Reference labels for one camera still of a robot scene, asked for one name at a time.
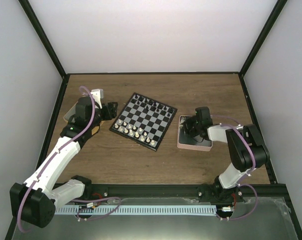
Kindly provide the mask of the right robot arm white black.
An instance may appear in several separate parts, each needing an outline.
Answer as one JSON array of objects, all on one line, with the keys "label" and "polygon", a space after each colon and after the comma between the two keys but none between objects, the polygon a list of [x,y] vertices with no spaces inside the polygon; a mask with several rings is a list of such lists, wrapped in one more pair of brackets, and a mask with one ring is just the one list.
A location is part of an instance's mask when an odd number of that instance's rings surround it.
[{"label": "right robot arm white black", "polygon": [[195,142],[200,137],[211,143],[227,144],[231,163],[210,185],[214,198],[223,202],[243,178],[270,160],[270,152],[256,125],[214,124],[212,117],[207,106],[198,107],[195,115],[180,117],[179,131]]}]

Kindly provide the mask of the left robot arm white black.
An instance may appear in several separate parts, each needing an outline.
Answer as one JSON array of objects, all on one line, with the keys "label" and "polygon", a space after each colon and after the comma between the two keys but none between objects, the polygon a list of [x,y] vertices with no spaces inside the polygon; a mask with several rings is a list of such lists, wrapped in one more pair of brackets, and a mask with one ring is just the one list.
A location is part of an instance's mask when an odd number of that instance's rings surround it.
[{"label": "left robot arm white black", "polygon": [[21,232],[26,232],[22,222],[46,227],[55,211],[69,202],[92,204],[90,179],[75,175],[59,187],[54,185],[71,159],[98,133],[101,122],[117,116],[117,108],[117,102],[104,104],[90,96],[79,98],[71,108],[51,153],[23,184],[15,183],[9,191],[12,214]]}]

